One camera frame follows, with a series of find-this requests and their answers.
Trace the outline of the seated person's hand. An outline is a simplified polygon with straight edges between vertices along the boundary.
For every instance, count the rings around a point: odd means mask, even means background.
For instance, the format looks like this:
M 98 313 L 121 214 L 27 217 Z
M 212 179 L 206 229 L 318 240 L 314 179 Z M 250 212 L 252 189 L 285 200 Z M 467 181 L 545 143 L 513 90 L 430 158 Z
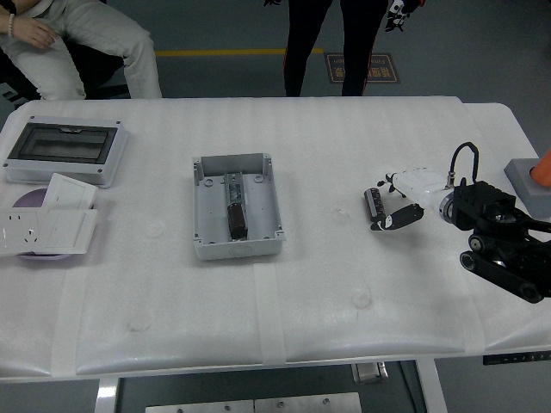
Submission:
M 15 16 L 11 23 L 11 34 L 14 39 L 21 40 L 39 49 L 50 47 L 59 35 L 48 25 L 34 18 Z

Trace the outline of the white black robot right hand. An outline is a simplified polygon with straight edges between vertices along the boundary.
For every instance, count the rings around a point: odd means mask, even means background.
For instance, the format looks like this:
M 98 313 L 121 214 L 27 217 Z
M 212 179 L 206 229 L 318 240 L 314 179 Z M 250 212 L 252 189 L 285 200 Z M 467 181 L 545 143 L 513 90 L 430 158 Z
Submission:
M 412 203 L 386 214 L 379 188 L 389 184 L 389 192 L 397 192 Z M 447 223 L 452 222 L 453 188 L 447 179 L 426 168 L 386 175 L 375 188 L 364 192 L 372 231 L 394 231 L 419 221 L 425 210 L 435 212 Z

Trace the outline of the standing person's left gloved hand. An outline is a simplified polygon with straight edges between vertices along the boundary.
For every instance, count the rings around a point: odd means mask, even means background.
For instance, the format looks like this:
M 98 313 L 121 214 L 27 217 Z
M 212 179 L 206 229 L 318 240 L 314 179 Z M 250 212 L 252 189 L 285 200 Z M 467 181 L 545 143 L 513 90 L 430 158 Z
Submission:
M 419 7 L 423 7 L 425 0 L 394 0 L 387 12 L 386 32 L 398 29 L 403 31 L 407 18 Z

